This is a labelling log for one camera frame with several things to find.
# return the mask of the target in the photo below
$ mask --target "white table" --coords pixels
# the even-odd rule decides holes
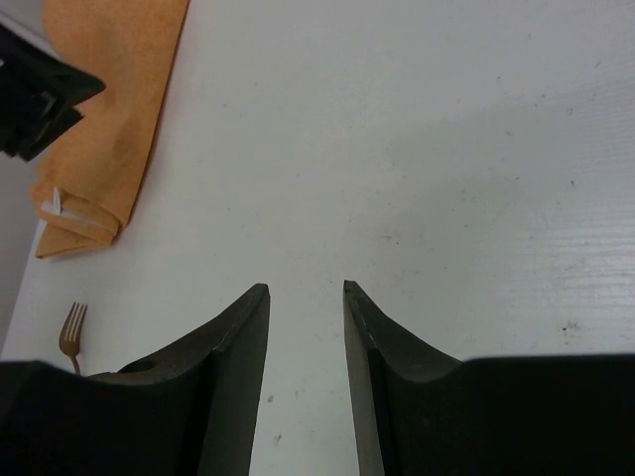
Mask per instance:
[[[344,279],[459,358],[631,351],[628,3],[192,0],[132,223],[29,262],[2,357],[69,368],[79,300],[115,370],[267,283],[266,476],[356,474]]]

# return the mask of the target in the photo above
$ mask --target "black plastic part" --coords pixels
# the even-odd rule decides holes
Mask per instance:
[[[635,474],[635,356],[461,363],[344,284],[360,474]]]
[[[0,474],[248,475],[269,292],[119,373],[0,364]]]
[[[81,119],[73,106],[104,88],[0,25],[0,151],[31,160]]]

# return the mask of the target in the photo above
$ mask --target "folded napkin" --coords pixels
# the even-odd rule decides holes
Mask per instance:
[[[189,0],[45,0],[47,37],[106,89],[53,142],[31,189],[36,256],[109,246],[130,219]]]

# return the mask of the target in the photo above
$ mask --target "bronze fork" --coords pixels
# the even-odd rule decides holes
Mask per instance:
[[[86,317],[86,304],[74,302],[68,313],[68,317],[63,324],[62,332],[60,332],[60,350],[67,355],[72,362],[72,367],[76,374],[80,374],[77,355],[79,354],[79,339],[81,337],[81,328]]]

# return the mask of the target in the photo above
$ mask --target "orange cloth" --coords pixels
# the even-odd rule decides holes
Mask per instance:
[[[48,222],[38,258],[109,246],[128,224],[188,3],[44,1],[53,48],[106,89],[78,106],[84,118],[51,144],[38,166],[31,199]]]

